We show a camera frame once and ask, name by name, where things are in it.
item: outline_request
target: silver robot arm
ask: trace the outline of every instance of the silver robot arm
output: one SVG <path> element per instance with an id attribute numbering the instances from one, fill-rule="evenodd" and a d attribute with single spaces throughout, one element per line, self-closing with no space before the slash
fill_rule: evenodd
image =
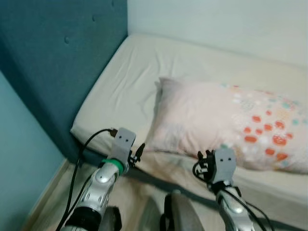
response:
<path id="1" fill-rule="evenodd" d="M 206 182 L 208 188 L 216 195 L 226 231 L 255 231 L 247 210 L 225 192 L 225 190 L 230 192 L 245 204 L 239 189 L 233 186 L 232 177 L 236 167 L 234 151 L 232 149 L 207 151 L 206 158 L 199 152 L 198 158 L 193 173 Z"/>
<path id="2" fill-rule="evenodd" d="M 111 154 L 104 160 L 105 164 L 93 173 L 89 186 L 61 231 L 98 231 L 100 229 L 115 181 L 121 174 L 128 171 L 129 166 L 134 166 L 137 161 L 140 161 L 144 144 L 134 157 L 131 156 L 130 149 L 135 138 L 136 135 L 133 132 L 125 128 L 119 129 Z"/>

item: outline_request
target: mattress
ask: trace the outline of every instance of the mattress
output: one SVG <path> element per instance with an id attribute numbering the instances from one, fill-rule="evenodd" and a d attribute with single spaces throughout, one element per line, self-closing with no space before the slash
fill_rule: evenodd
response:
<path id="1" fill-rule="evenodd" d="M 146 141 L 159 100 L 159 77 L 197 79 L 269 90 L 307 103 L 306 70 L 166 38 L 131 35 L 102 72 L 75 118 L 71 132 L 82 143 L 102 128 L 125 127 Z M 108 154 L 112 138 L 93 139 L 90 148 Z M 145 152 L 143 171 L 214 199 L 191 173 L 195 160 Z M 246 200 L 273 219 L 308 229 L 308 176 L 237 168 L 234 181 Z"/>

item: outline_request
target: pink pillowcase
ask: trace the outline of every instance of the pink pillowcase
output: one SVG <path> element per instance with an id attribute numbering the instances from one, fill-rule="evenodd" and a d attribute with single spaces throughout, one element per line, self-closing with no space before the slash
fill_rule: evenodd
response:
<path id="1" fill-rule="evenodd" d="M 308 173 L 307 116 L 299 102 L 227 84 L 160 81 L 147 150 L 196 157 L 231 147 L 239 166 Z"/>

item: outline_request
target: red dot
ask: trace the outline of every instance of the red dot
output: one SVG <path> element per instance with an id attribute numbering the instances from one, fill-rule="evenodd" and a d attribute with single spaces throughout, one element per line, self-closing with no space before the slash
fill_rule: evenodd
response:
<path id="1" fill-rule="evenodd" d="M 277 160 L 281 161 L 281 160 L 284 160 L 288 157 L 288 154 L 286 153 L 278 153 L 277 154 Z"/>
<path id="2" fill-rule="evenodd" d="M 262 132 L 263 132 L 262 129 L 256 129 L 256 134 L 257 134 L 257 135 L 261 135 Z"/>
<path id="3" fill-rule="evenodd" d="M 284 129 L 284 123 L 281 122 L 281 121 L 276 121 L 275 126 L 276 126 L 276 128 Z"/>
<path id="4" fill-rule="evenodd" d="M 249 143 L 255 143 L 257 141 L 257 138 L 254 136 L 245 136 L 245 141 Z"/>
<path id="5" fill-rule="evenodd" d="M 287 133 L 286 136 L 287 136 L 289 139 L 292 139 L 292 138 L 293 138 L 293 134 L 292 134 L 292 133 Z"/>
<path id="6" fill-rule="evenodd" d="M 252 120 L 253 120 L 254 122 L 256 122 L 256 123 L 260 123 L 260 122 L 261 122 L 261 117 L 254 115 L 254 116 L 252 117 Z"/>
<path id="7" fill-rule="evenodd" d="M 285 146 L 287 144 L 287 140 L 284 137 L 274 135 L 273 136 L 273 143 L 278 146 Z"/>
<path id="8" fill-rule="evenodd" d="M 275 154 L 275 150 L 274 149 L 271 149 L 271 148 L 268 148 L 265 150 L 265 153 L 267 155 L 274 155 Z"/>
<path id="9" fill-rule="evenodd" d="M 273 130 L 273 126 L 271 124 L 265 124 L 264 125 L 264 130 L 265 131 L 272 131 Z"/>
<path id="10" fill-rule="evenodd" d="M 244 132 L 245 132 L 245 133 L 250 133 L 250 132 L 251 132 L 250 127 L 245 127 Z"/>

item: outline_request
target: teal headboard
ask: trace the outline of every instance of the teal headboard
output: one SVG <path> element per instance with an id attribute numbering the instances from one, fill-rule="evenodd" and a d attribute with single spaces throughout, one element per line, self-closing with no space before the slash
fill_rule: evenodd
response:
<path id="1" fill-rule="evenodd" d="M 74 117 L 126 36 L 126 0 L 0 1 L 0 70 L 70 161 Z"/>

